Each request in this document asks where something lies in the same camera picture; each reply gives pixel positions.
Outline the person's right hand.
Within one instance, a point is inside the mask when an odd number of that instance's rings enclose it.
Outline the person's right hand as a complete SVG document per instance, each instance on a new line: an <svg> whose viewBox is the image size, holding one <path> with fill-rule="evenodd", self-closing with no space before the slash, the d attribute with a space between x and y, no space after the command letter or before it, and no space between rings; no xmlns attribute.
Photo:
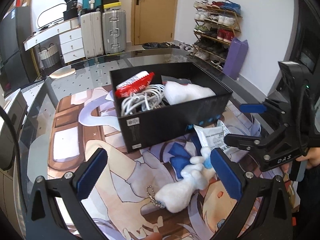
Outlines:
<svg viewBox="0 0 320 240"><path fill-rule="evenodd" d="M306 169L317 167L320 164L320 148L310 148L306 156L300 156L296 161L306 161Z"/></svg>

